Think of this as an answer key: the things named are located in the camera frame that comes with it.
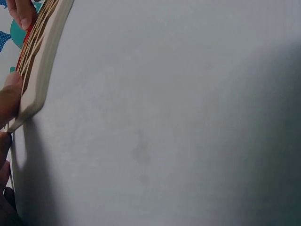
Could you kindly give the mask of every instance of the stain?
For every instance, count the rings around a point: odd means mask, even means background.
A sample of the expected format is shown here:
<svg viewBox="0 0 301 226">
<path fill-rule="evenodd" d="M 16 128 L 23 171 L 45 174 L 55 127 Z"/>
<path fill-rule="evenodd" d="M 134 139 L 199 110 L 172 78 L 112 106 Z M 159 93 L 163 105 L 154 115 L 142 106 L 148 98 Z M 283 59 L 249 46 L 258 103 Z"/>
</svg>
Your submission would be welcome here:
<svg viewBox="0 0 301 226">
<path fill-rule="evenodd" d="M 143 131 L 139 130 L 138 133 L 138 143 L 133 149 L 133 158 L 141 165 L 149 165 L 151 162 L 151 156 L 149 153 L 149 143 L 145 138 Z"/>
<path fill-rule="evenodd" d="M 147 174 L 141 174 L 138 178 L 142 185 L 146 186 L 149 184 L 149 176 Z"/>
</svg>

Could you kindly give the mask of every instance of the wooden puzzle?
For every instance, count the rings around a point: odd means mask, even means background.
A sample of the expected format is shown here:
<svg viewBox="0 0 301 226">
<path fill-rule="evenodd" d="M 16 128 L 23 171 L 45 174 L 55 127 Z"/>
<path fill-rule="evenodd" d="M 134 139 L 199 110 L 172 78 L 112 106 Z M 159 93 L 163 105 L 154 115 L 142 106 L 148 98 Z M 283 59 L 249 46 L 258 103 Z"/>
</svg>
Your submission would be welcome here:
<svg viewBox="0 0 301 226">
<path fill-rule="evenodd" d="M 14 132 L 44 105 L 56 49 L 74 0 L 46 0 L 31 26 L 17 62 L 23 78 L 19 113 L 5 130 Z"/>
</svg>

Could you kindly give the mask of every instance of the fingernail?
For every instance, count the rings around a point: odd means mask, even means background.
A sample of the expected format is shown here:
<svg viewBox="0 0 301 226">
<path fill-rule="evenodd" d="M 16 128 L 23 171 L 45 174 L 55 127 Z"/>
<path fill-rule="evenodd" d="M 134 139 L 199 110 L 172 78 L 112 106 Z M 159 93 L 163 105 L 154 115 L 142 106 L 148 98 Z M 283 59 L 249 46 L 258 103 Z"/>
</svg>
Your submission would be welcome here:
<svg viewBox="0 0 301 226">
<path fill-rule="evenodd" d="M 16 85 L 20 82 L 21 76 L 17 72 L 12 72 L 11 74 L 8 75 L 8 77 L 5 80 L 4 87 L 6 86 L 11 86 L 11 85 Z"/>
<path fill-rule="evenodd" d="M 30 24 L 31 24 L 30 19 L 28 19 L 28 18 L 21 19 L 21 25 L 22 25 L 23 30 L 27 30 L 28 27 L 30 26 Z"/>
</svg>

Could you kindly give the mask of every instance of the teal circle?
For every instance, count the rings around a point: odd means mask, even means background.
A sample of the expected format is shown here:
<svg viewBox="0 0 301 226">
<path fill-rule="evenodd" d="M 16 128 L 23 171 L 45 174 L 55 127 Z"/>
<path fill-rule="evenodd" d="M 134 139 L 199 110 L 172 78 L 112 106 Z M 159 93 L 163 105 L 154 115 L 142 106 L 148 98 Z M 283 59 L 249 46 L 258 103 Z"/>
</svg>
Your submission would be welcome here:
<svg viewBox="0 0 301 226">
<path fill-rule="evenodd" d="M 33 2 L 37 12 L 40 10 L 42 4 L 38 2 Z M 15 20 L 11 23 L 10 36 L 12 41 L 21 49 L 23 46 L 23 40 L 25 38 L 26 31 L 23 31 Z"/>
</svg>

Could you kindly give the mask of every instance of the white wall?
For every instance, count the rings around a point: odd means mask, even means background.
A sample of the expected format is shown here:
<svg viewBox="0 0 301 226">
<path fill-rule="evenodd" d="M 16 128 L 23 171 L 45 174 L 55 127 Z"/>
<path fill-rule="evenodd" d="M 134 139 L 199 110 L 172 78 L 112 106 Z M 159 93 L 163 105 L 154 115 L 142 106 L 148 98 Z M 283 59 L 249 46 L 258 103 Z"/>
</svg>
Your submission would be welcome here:
<svg viewBox="0 0 301 226">
<path fill-rule="evenodd" d="M 298 0 L 76 0 L 16 132 L 28 225 L 301 225 Z"/>
</svg>

